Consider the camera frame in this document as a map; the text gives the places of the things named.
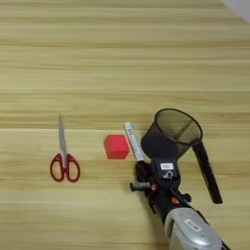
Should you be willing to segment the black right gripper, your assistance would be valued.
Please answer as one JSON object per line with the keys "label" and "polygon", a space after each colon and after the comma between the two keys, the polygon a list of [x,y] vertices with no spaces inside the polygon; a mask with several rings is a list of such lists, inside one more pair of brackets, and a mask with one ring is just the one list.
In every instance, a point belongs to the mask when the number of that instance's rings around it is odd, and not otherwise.
{"label": "black right gripper", "polygon": [[131,191],[144,191],[148,204],[154,213],[157,213],[165,223],[167,215],[177,208],[190,208],[191,197],[189,194],[179,192],[180,178],[157,179],[147,177],[146,163],[136,163],[136,176],[138,182],[130,184]]}

